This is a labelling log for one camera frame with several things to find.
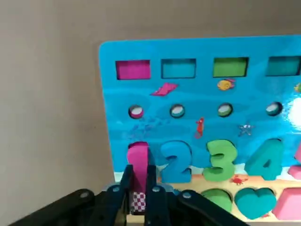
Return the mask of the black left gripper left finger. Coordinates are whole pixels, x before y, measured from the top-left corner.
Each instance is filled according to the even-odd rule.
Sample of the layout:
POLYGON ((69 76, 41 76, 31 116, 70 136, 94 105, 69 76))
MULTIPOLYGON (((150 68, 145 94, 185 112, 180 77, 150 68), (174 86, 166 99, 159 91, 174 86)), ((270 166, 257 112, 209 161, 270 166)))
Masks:
POLYGON ((120 183, 95 195, 89 189, 76 190, 11 226, 124 226, 128 194, 134 170, 127 165, 120 183))

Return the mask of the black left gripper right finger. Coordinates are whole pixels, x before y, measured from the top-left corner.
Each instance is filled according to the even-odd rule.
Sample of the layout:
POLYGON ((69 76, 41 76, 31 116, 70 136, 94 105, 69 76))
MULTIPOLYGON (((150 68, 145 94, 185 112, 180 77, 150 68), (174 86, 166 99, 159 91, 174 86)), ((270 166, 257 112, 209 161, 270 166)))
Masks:
POLYGON ((193 190, 178 194, 157 184, 157 169, 147 167, 146 226, 246 226, 217 204, 193 190))

